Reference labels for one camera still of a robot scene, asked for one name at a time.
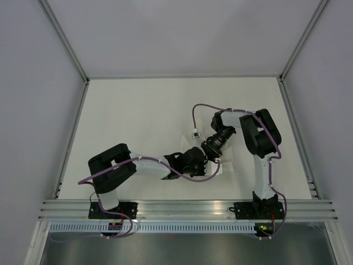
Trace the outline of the white cloth napkin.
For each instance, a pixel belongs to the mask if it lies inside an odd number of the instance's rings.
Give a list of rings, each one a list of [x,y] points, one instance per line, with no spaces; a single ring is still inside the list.
[[[187,127],[187,129],[185,129],[183,131],[183,133],[180,137],[180,150],[182,152],[186,152],[188,149],[191,149],[193,147],[199,147],[202,150],[201,144],[204,140],[207,139],[207,137],[204,137],[204,135],[201,131],[199,131],[199,132],[201,133],[201,138],[194,140],[191,136],[191,134],[192,134],[191,126]],[[217,160],[220,161],[220,163],[222,164],[223,173],[224,172],[234,172],[233,144],[226,143],[225,146],[222,148],[222,153],[223,153],[223,155],[220,158],[215,159],[215,161],[213,161],[213,162],[216,162]]]

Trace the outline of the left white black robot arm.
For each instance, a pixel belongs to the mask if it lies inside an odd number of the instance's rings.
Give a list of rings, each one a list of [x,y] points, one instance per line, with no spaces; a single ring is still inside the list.
[[[187,174],[190,177],[203,176],[205,164],[206,155],[199,147],[150,160],[131,152],[126,144],[118,144],[88,161],[101,212],[109,219],[120,213],[117,188],[133,175],[162,180],[175,180]]]

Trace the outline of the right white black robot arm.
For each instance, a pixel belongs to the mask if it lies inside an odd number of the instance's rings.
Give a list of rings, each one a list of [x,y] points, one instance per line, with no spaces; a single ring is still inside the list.
[[[229,210],[237,220],[272,220],[285,217],[284,205],[272,187],[274,159],[280,159],[279,145],[282,138],[269,111],[260,109],[253,114],[220,110],[212,118],[211,127],[215,134],[208,137],[201,147],[208,160],[214,162],[222,156],[221,149],[241,129],[245,145],[253,155],[255,186],[251,202],[234,203]]]

